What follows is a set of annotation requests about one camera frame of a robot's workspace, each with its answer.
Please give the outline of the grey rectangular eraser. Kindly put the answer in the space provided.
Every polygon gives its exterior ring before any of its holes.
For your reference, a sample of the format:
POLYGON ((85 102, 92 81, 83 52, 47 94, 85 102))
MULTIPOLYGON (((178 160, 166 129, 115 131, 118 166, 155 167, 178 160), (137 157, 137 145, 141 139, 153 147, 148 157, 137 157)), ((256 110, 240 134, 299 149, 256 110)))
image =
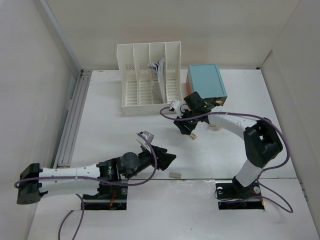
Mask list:
POLYGON ((178 172, 170 172, 169 177, 173 179, 181 179, 182 175, 178 172))

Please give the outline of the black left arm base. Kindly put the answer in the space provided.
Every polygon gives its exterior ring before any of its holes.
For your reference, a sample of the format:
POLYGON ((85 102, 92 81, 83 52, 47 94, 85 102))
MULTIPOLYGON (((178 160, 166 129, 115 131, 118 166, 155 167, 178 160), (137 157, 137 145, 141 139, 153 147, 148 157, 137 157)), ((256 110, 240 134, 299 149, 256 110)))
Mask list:
POLYGON ((122 211, 127 209, 128 187, 100 183, 97 191, 83 194, 84 209, 89 211, 122 211))

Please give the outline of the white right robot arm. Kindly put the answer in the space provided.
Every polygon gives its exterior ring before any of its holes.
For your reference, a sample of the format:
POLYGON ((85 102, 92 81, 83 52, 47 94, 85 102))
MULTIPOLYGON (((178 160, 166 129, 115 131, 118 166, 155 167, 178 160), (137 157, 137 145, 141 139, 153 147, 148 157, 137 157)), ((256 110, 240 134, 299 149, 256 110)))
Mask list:
POLYGON ((181 134, 189 136, 198 122, 205 122, 220 126, 244 141, 246 161, 231 185, 232 193, 243 197, 268 162, 283 150, 277 131, 266 120, 232 115, 220 103, 203 99, 196 91, 185 97, 184 101, 172 101, 169 109, 177 114, 173 123, 181 134))

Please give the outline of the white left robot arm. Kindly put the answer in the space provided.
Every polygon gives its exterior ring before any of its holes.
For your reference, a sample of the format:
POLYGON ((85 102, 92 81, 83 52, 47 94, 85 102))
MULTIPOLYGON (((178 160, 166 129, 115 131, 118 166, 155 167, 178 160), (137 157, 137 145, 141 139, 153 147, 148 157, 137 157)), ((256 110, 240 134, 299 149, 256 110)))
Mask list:
POLYGON ((32 163, 14 184, 18 205, 38 203, 42 198, 58 195, 98 195, 107 198, 119 194, 128 182, 148 167, 164 171, 176 159, 167 149, 152 145, 138 154, 127 152, 92 165, 74 168, 46 168, 32 163))

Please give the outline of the small yellow eraser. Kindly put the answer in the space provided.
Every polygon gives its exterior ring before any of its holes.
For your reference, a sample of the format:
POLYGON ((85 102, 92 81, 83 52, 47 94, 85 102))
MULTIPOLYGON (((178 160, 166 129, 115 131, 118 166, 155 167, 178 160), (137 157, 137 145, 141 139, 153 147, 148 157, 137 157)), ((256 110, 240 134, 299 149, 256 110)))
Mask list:
POLYGON ((192 133, 192 134, 190 135, 190 137, 191 137, 193 140, 195 140, 195 139, 197 138, 197 135, 194 134, 194 133, 192 133))

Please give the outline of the white instruction booklet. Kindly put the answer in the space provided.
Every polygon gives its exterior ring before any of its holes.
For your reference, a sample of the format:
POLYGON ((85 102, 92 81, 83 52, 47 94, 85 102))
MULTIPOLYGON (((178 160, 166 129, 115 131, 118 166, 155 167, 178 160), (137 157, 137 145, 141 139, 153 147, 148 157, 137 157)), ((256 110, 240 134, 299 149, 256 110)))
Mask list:
POLYGON ((157 62, 152 62, 148 65, 156 77, 156 83, 152 84, 153 92, 161 98, 162 102, 165 104, 166 100, 166 87, 165 87, 165 59, 159 58, 157 62))

